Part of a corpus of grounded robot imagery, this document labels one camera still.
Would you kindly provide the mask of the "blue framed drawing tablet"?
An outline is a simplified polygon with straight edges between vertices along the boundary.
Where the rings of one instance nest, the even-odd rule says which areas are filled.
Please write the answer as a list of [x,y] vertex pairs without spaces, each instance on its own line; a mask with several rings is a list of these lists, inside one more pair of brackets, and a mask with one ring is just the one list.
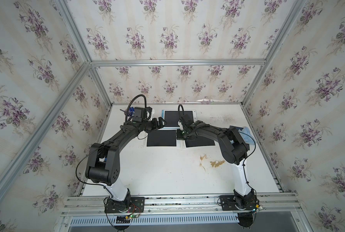
[[[192,111],[185,111],[185,115],[188,115],[190,117],[190,120],[195,121],[197,120],[197,113],[196,110]],[[166,121],[166,124],[164,125],[165,130],[173,130],[173,129],[179,129],[179,114],[178,111],[173,110],[162,110],[162,118]]]

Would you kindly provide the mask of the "white framed tablet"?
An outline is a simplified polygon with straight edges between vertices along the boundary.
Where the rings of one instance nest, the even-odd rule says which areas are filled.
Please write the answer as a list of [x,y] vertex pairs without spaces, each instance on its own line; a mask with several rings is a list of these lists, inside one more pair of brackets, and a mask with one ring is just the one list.
[[207,147],[207,146],[215,146],[215,142],[211,139],[198,136],[194,140],[186,140],[185,145],[186,145],[186,148]]
[[176,147],[175,130],[156,130],[148,134],[147,147]]

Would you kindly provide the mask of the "light blue microfiber cloth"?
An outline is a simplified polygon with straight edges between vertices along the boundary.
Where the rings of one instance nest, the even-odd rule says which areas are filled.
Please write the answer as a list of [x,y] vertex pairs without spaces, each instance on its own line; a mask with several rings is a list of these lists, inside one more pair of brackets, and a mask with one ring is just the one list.
[[243,140],[249,144],[249,145],[256,145],[256,140],[254,139],[254,137],[251,134],[251,131],[248,127],[243,127],[241,129],[238,130],[241,137],[243,138]]

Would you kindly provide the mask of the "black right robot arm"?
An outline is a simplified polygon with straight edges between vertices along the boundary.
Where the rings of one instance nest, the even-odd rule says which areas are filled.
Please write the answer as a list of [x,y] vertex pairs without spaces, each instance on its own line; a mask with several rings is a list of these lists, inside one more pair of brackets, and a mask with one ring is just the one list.
[[181,125],[176,130],[176,139],[194,140],[197,137],[211,139],[219,144],[224,160],[232,166],[234,177],[234,199],[231,201],[238,210],[255,211],[258,205],[256,190],[247,179],[246,162],[250,145],[245,142],[236,127],[219,128],[202,121]]

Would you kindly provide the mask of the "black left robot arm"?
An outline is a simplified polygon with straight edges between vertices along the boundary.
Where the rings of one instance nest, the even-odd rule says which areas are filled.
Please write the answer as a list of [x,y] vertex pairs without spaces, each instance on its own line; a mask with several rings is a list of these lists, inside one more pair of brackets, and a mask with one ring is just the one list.
[[109,195],[105,201],[118,212],[128,212],[131,206],[131,193],[120,181],[120,153],[125,146],[141,132],[150,133],[162,129],[166,121],[161,117],[152,118],[151,107],[147,106],[146,96],[139,94],[129,103],[125,121],[120,130],[102,143],[94,143],[86,156],[85,178],[87,185],[101,186]]

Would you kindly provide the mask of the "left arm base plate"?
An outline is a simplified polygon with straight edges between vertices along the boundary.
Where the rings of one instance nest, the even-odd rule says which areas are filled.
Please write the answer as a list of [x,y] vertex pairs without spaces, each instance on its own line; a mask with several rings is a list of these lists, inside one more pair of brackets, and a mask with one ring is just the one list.
[[145,206],[144,197],[127,197],[119,202],[106,197],[103,200],[105,213],[142,213]]

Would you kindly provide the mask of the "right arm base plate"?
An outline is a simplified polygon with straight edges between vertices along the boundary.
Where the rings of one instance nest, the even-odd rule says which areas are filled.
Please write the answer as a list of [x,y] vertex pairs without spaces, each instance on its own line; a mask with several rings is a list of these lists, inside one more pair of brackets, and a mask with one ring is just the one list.
[[222,195],[217,200],[217,204],[223,211],[256,211],[259,208],[259,200],[254,194],[248,195]]

